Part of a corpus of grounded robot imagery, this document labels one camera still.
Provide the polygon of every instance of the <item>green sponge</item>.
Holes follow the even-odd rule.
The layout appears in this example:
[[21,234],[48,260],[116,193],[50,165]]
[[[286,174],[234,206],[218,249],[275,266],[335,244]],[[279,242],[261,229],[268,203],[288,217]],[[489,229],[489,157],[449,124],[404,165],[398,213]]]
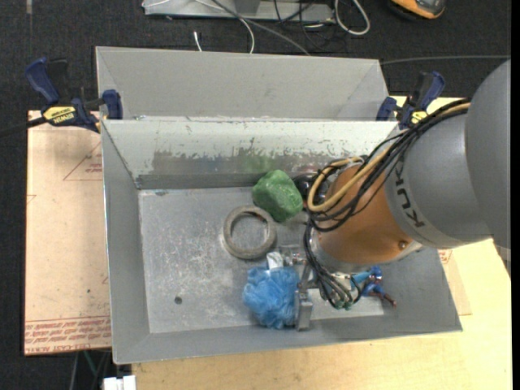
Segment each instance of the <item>green sponge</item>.
[[303,200],[293,180],[284,171],[270,171],[253,186],[253,201],[282,223],[303,208]]

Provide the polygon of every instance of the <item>black carpet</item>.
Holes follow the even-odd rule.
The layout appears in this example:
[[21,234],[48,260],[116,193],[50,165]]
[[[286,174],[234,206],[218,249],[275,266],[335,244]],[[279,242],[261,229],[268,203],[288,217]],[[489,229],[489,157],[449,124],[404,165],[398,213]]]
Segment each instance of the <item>black carpet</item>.
[[[295,25],[285,34],[317,56],[380,59],[388,90],[410,91],[419,72],[438,71],[446,79],[444,96],[471,97],[484,78],[505,58],[424,57],[510,56],[511,0],[448,0],[435,20],[411,22],[397,17],[384,0],[360,0],[372,28],[362,37],[326,42],[317,34],[311,44]],[[24,78],[24,68],[41,56],[69,62],[71,87],[97,95],[95,46],[157,47],[196,50],[193,31],[204,50],[245,52],[249,36],[234,19],[151,19],[141,0],[0,0],[0,130],[23,124],[26,112],[43,100]],[[351,5],[345,21],[360,24]],[[297,47],[254,28],[257,53],[298,54]],[[415,59],[392,63],[398,59]],[[341,83],[331,82],[333,90]],[[27,137],[24,132],[0,139],[0,388],[68,388],[75,354],[26,358],[22,353],[24,290],[25,194]],[[101,361],[102,353],[93,353]],[[87,363],[79,357],[76,388],[89,388]]]

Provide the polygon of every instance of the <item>blue clamp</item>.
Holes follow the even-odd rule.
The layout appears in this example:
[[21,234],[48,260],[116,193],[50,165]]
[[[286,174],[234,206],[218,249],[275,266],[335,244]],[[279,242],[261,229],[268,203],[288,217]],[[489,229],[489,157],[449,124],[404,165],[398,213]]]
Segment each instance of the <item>blue clamp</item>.
[[[123,106],[118,93],[108,89],[102,98],[85,102],[79,97],[68,99],[67,61],[60,59],[47,65],[47,58],[42,57],[25,68],[25,76],[32,88],[43,95],[46,104],[41,109],[39,123],[47,122],[54,126],[78,126],[95,132],[99,131],[98,118],[91,110],[106,104],[109,119],[122,119]],[[53,77],[59,82],[60,90],[53,83]]]
[[399,129],[412,126],[412,113],[425,111],[433,100],[440,96],[445,86],[443,76],[439,72],[421,72],[414,91],[408,94],[399,112]]
[[392,97],[386,97],[375,116],[375,121],[388,121],[393,117],[394,111],[397,110],[397,100]]
[[376,121],[388,121],[397,112],[399,129],[411,127],[412,114],[425,111],[433,100],[440,96],[445,86],[443,76],[439,72],[421,72],[415,89],[406,97],[403,107],[397,105],[395,98],[386,97],[375,117]]
[[108,109],[108,118],[121,120],[123,118],[123,106],[121,105],[121,97],[115,89],[108,89],[103,92],[102,99]]
[[25,77],[28,79],[32,88],[43,95],[47,101],[47,106],[53,106],[59,101],[59,92],[52,84],[47,75],[47,58],[39,58],[25,68]]

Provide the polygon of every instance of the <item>brown cardboard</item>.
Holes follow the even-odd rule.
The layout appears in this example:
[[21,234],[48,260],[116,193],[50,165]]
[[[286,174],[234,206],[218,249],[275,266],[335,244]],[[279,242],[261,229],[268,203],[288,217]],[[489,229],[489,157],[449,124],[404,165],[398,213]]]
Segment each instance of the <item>brown cardboard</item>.
[[101,138],[28,130],[26,355],[111,346]]

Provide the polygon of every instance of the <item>blue mesh loofah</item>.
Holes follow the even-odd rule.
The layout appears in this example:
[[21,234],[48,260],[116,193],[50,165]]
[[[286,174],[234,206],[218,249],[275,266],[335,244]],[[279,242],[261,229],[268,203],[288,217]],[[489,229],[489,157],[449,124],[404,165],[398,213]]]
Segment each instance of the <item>blue mesh loofah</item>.
[[248,271],[242,299],[264,326],[282,329],[294,324],[294,292],[300,277],[292,267]]

